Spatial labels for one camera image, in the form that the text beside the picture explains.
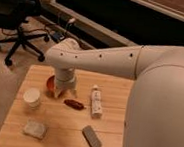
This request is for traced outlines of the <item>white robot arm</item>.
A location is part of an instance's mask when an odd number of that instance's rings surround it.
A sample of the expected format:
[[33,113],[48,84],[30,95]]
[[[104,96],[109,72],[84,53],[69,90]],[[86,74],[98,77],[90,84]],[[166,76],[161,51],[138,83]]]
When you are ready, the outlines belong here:
[[83,50],[73,38],[47,50],[58,90],[75,87],[77,69],[128,78],[123,147],[184,147],[184,47]]

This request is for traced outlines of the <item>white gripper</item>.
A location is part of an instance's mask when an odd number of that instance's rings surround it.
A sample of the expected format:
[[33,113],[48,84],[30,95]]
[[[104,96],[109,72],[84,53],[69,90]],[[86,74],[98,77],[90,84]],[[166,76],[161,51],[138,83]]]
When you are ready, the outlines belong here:
[[69,69],[55,69],[55,79],[54,84],[56,87],[56,90],[54,92],[55,99],[59,98],[61,93],[63,93],[64,90],[70,89],[70,94],[77,98],[77,91],[76,88],[76,81],[77,78],[75,76],[75,70],[72,68]]

